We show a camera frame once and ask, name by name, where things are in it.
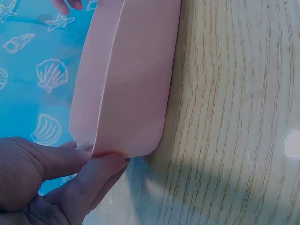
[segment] white seashell pattern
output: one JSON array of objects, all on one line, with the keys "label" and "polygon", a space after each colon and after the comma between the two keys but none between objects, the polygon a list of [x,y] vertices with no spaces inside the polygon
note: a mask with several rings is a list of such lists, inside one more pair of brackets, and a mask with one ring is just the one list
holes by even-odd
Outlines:
[{"label": "white seashell pattern", "polygon": [[39,79],[38,87],[45,89],[48,93],[68,82],[68,70],[65,64],[58,59],[48,59],[36,65]]},{"label": "white seashell pattern", "polygon": [[2,90],[8,82],[8,72],[0,68],[0,90]]},{"label": "white seashell pattern", "polygon": [[34,143],[51,146],[59,140],[61,132],[62,128],[57,119],[47,114],[41,114],[38,118],[37,128],[30,136]]},{"label": "white seashell pattern", "polygon": [[6,49],[9,54],[15,54],[19,51],[19,49],[23,49],[34,36],[35,34],[28,33],[18,37],[13,37],[3,45],[3,48]]},{"label": "white seashell pattern", "polygon": [[86,11],[92,11],[96,8],[98,0],[89,0]]}]

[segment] blue tablecloth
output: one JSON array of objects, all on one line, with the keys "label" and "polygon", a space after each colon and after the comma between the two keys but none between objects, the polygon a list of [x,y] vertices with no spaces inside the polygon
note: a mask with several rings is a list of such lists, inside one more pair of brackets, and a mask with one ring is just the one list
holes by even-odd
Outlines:
[{"label": "blue tablecloth", "polygon": [[[0,0],[0,137],[70,141],[70,106],[96,0],[61,15],[50,0]],[[71,177],[46,181],[40,193]]]}]

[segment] wooden table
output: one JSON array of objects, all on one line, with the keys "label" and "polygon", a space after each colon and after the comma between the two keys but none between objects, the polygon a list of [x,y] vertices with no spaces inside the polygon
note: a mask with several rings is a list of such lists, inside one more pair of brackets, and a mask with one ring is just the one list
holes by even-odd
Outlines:
[{"label": "wooden table", "polygon": [[89,225],[300,224],[300,0],[183,0],[165,132]]}]

